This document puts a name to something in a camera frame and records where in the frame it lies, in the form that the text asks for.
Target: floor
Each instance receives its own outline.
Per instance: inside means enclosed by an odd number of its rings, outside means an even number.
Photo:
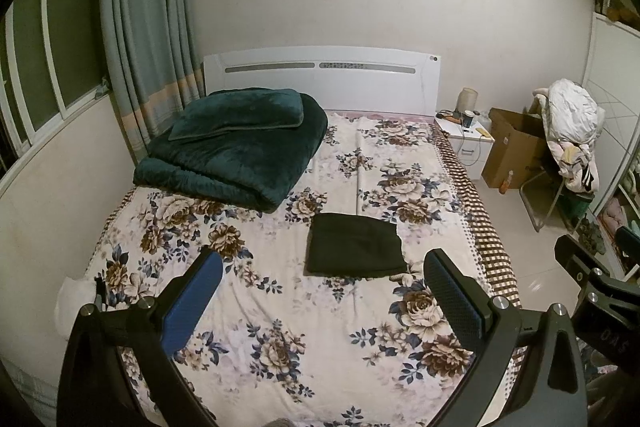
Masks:
[[[504,249],[511,257],[523,307],[546,311],[551,304],[560,302],[570,314],[573,313],[580,286],[554,257],[556,239],[567,233],[558,212],[555,211],[547,225],[536,233],[517,189],[503,195],[496,188],[487,187],[482,179],[475,184]],[[546,200],[546,187],[537,188],[532,188],[530,199],[540,215],[548,209],[550,200]]]

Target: bedsheet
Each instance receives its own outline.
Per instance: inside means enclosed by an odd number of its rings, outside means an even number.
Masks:
[[[318,212],[397,223],[407,272],[306,275]],[[298,427],[428,425],[473,357],[424,284],[431,248],[490,295],[519,305],[509,258],[475,187],[449,141],[424,121],[330,114],[320,149],[271,214],[136,188],[105,225],[87,276],[103,277],[110,309],[120,309],[160,293],[202,245],[223,257],[225,274],[173,359],[221,427],[278,417]],[[159,421],[133,353],[122,357],[140,403]],[[511,363],[498,407],[514,375]]]

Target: white headboard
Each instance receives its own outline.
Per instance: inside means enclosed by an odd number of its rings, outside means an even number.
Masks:
[[[440,57],[351,46],[294,46],[204,57],[207,94],[270,87],[306,92],[322,108],[436,114]]]

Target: teal pillow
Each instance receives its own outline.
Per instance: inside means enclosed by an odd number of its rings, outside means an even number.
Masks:
[[[169,140],[193,140],[228,131],[298,127],[304,112],[293,89],[249,87],[212,92],[191,102],[175,122]]]

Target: blue gripper pad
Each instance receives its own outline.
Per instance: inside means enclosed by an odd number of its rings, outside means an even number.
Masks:
[[[168,357],[186,346],[222,280],[222,258],[216,252],[208,254],[200,267],[194,268],[197,269],[195,273],[189,273],[190,267],[182,276],[190,278],[162,322],[160,344]]]
[[[471,277],[464,277],[439,249],[431,250],[424,258],[424,282],[435,296],[460,345],[469,351],[480,351],[487,330],[486,320],[474,305],[469,286],[477,286],[486,300],[489,297],[478,283]]]

